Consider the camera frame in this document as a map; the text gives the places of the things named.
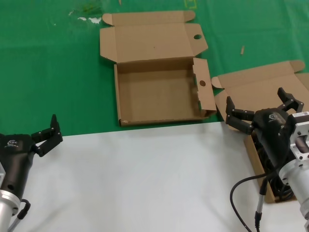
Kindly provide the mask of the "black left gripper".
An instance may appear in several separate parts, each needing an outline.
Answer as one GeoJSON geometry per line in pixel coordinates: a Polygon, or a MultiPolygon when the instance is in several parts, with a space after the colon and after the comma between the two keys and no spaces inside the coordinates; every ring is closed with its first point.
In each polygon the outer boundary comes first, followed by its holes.
{"type": "Polygon", "coordinates": [[[5,177],[0,189],[12,194],[23,194],[34,154],[40,157],[63,142],[56,114],[52,115],[50,128],[30,135],[0,135],[0,163],[5,177]]]}

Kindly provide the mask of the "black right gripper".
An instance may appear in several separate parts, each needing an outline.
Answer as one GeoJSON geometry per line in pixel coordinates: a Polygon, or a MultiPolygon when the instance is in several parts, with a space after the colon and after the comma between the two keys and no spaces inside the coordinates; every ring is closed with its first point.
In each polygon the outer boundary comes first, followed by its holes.
{"type": "Polygon", "coordinates": [[[280,170],[290,156],[290,133],[285,125],[289,116],[287,111],[294,109],[296,113],[301,113],[304,104],[291,93],[285,92],[282,87],[278,89],[277,94],[282,101],[278,108],[267,108],[256,112],[236,109],[231,97],[228,96],[225,122],[244,134],[252,134],[254,130],[272,165],[280,170]]]}

